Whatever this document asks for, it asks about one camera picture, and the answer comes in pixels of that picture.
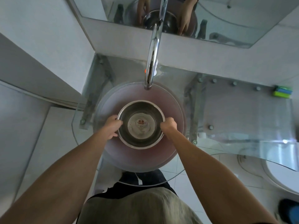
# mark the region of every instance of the toilet lid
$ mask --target toilet lid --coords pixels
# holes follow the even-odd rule
[[[299,172],[270,161],[266,161],[266,166],[275,183],[299,193]]]

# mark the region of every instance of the faucet spout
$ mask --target faucet spout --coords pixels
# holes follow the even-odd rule
[[[153,31],[152,31],[150,49],[149,49],[149,54],[147,57],[147,68],[145,71],[145,78],[144,78],[144,89],[145,90],[150,90],[151,86],[152,86],[154,72],[155,72],[157,61],[158,61],[157,56],[158,56],[159,44],[160,44],[161,35],[162,35],[163,22],[164,22],[164,18],[165,18],[167,3],[168,3],[168,0],[161,0],[159,21],[155,23]]]

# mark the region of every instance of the glass countertop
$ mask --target glass countertop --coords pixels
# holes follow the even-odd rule
[[[103,96],[116,86],[143,82],[145,65],[143,61],[95,55],[72,121],[77,144],[93,134],[96,107]],[[210,155],[254,156],[298,171],[291,99],[271,96],[273,88],[268,86],[163,65],[158,65],[154,83],[176,95],[186,115],[185,136],[199,149]],[[123,176],[137,176],[139,180],[119,181],[137,186],[148,186],[149,182],[162,184],[182,173],[184,167],[176,155],[159,170],[155,172],[162,175],[156,174],[158,177],[153,181],[140,181],[151,173],[121,170]]]

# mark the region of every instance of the toilet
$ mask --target toilet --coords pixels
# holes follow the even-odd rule
[[[299,172],[264,159],[238,155],[240,166],[280,189],[299,195]]]

